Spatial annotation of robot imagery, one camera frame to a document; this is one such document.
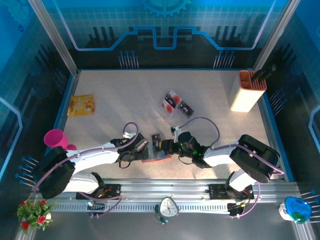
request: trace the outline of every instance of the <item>snack package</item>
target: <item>snack package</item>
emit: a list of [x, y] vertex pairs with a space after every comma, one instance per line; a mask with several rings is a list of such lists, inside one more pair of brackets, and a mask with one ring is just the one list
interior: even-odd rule
[[78, 116], [93, 114], [95, 112], [94, 95], [72, 96], [67, 115]]

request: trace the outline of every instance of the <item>red flower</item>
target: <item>red flower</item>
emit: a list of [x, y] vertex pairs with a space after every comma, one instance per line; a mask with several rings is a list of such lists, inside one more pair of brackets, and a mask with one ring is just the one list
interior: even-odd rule
[[27, 230], [29, 225], [30, 225], [30, 222], [28, 222], [28, 221], [23, 221], [21, 223], [22, 229], [24, 229], [24, 230]]
[[38, 221], [36, 221], [40, 226], [45, 222], [46, 216], [38, 216]]
[[28, 202], [28, 200], [23, 201], [23, 202], [19, 205], [19, 207], [26, 205], [27, 202]]

